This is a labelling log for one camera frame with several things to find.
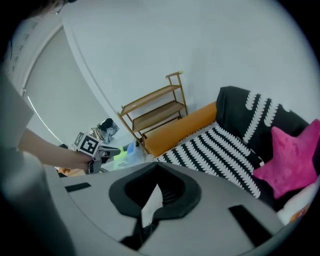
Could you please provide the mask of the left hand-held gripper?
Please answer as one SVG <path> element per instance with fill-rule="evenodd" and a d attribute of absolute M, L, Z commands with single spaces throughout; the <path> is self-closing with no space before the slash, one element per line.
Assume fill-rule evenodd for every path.
<path fill-rule="evenodd" d="M 114 147 L 103 147 L 101 148 L 101 141 L 94 138 L 93 136 L 79 132 L 73 147 L 91 157 L 91 161 L 88 163 L 88 173 L 97 174 L 101 171 L 102 157 L 114 157 L 121 153 L 119 148 Z"/>

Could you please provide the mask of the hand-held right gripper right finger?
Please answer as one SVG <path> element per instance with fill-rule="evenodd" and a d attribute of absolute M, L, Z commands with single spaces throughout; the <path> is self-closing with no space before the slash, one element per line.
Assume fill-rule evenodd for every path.
<path fill-rule="evenodd" d="M 234 183 L 179 165 L 160 163 L 193 178 L 201 188 L 198 204 L 186 216 L 161 220 L 139 249 L 144 256 L 267 256 L 274 238 L 254 245 L 230 208 L 243 206 L 271 236 L 284 227 L 276 212 Z"/>

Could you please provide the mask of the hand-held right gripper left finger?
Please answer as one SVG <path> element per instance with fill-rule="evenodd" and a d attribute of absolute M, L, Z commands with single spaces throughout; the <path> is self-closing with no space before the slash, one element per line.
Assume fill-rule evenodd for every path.
<path fill-rule="evenodd" d="M 154 169 L 156 162 L 116 171 L 62 178 L 59 212 L 74 256 L 158 256 L 160 242 L 140 226 L 141 208 L 113 184 Z"/>

